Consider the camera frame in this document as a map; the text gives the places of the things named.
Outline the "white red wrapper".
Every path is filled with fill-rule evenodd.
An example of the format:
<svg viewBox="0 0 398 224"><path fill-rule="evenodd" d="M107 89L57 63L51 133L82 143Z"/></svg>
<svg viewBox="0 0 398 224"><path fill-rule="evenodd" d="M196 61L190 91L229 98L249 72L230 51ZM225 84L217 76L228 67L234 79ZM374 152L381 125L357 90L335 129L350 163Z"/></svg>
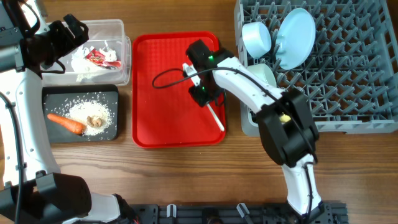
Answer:
<svg viewBox="0 0 398 224"><path fill-rule="evenodd" d="M100 47L80 46L72 53L70 62L75 72L98 72L102 70L115 70L121 68L121 61L117 53L105 40Z"/></svg>

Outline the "light green bowl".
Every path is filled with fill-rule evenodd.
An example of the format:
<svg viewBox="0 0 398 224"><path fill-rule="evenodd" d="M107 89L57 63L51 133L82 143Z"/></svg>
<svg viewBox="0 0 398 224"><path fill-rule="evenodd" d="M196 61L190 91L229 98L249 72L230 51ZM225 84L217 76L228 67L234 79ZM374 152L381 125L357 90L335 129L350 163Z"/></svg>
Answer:
<svg viewBox="0 0 398 224"><path fill-rule="evenodd" d="M272 70L266 64L250 65L247 69L265 83L276 87L276 79Z"/></svg>

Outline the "light blue bowl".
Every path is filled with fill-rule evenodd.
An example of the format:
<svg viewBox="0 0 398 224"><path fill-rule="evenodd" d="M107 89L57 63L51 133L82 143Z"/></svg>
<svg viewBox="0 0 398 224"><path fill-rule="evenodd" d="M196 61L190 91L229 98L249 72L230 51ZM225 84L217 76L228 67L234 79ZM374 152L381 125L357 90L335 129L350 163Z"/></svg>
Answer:
<svg viewBox="0 0 398 224"><path fill-rule="evenodd" d="M271 50L271 35L262 22L243 25L242 38L244 46L252 58L261 58Z"/></svg>

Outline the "orange carrot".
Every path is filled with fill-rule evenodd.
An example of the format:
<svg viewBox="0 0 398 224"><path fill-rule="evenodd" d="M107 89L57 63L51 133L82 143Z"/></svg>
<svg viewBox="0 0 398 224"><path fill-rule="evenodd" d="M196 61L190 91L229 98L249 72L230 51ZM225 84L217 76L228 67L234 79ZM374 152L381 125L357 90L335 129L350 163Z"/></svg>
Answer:
<svg viewBox="0 0 398 224"><path fill-rule="evenodd" d="M74 121L72 119L59 116L57 114L48 114L47 118L70 131L73 134L82 135L86 129L86 126L82 123Z"/></svg>

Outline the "white rice pile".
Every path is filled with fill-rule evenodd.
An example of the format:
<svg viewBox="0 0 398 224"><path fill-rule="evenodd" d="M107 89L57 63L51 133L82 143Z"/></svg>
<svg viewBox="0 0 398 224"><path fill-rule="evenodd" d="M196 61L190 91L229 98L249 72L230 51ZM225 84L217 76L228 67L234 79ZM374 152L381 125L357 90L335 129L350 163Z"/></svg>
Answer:
<svg viewBox="0 0 398 224"><path fill-rule="evenodd" d="M82 135L79 136L99 136L100 134L108 133L115 118L115 113L111 112L108 106L100 103L94 98L77 98L75 100L66 100L61 106L55 107L50 110L49 114L57 114L68 119L72 119L86 126ZM92 128L87 125L87 116L98 116L102 119L103 125L100 128Z"/></svg>

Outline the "brown food scrap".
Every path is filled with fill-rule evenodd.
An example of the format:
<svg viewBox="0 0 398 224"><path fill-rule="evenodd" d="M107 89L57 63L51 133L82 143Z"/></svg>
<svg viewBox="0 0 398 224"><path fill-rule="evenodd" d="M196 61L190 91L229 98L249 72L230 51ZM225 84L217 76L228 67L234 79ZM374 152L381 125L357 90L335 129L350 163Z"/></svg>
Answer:
<svg viewBox="0 0 398 224"><path fill-rule="evenodd" d="M92 128L100 128L103 125L102 119L98 116L87 116L86 123Z"/></svg>

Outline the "large light blue plate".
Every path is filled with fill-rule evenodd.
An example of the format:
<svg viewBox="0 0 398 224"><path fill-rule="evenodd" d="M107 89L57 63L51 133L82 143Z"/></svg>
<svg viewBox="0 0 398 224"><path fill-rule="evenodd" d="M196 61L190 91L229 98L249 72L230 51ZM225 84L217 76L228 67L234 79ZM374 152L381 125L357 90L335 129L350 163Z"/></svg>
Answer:
<svg viewBox="0 0 398 224"><path fill-rule="evenodd" d="M316 28L313 16L303 8L287 14L277 34L275 45L279 48L275 58L283 70L303 64L315 43Z"/></svg>

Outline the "white plastic spoon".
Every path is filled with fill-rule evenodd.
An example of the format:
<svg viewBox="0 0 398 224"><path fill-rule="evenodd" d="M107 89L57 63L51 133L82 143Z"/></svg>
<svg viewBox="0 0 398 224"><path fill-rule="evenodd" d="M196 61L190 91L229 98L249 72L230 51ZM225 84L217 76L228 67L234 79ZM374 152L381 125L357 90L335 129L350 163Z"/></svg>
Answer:
<svg viewBox="0 0 398 224"><path fill-rule="evenodd" d="M207 104L207 108L209 109L212 117L214 118L216 124L218 125L219 129L221 132L225 131L225 127L223 125L223 123L220 121L219 117L216 115L216 113L214 112L213 108L211 107L210 104Z"/></svg>

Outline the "yellow plastic cup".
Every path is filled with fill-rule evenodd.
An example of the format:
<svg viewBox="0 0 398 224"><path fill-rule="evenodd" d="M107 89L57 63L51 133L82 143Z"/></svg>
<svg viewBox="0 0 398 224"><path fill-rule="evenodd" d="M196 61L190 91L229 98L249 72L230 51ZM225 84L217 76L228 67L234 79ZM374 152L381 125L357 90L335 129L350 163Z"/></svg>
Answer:
<svg viewBox="0 0 398 224"><path fill-rule="evenodd" d="M279 117L279 120L282 123L287 123L287 122L289 122L291 120L291 117L286 115L286 114L283 114L282 116Z"/></svg>

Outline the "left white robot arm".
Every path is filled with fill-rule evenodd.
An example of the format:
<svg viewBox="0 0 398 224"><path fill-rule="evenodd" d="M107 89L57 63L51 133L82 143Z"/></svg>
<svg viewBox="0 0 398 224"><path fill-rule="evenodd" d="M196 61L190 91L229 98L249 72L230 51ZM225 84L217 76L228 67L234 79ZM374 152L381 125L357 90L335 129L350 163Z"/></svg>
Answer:
<svg viewBox="0 0 398 224"><path fill-rule="evenodd" d="M139 223L117 194L90 192L79 176L63 174L49 142L42 76L88 39L73 15L46 24L34 3L1 2L1 135L5 167L1 214L15 223Z"/></svg>

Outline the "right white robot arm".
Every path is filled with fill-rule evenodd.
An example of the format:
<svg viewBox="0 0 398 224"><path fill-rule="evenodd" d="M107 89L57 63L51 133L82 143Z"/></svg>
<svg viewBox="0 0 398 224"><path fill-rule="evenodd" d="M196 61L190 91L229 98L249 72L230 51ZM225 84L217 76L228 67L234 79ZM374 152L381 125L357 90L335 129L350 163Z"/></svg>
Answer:
<svg viewBox="0 0 398 224"><path fill-rule="evenodd" d="M202 40L191 43L186 55L192 63L185 73L194 79L189 89L193 100L204 107L226 90L254 112L264 150L282 166L288 204L309 220L322 200L313 174L319 132L305 95L266 84L229 50L211 51Z"/></svg>

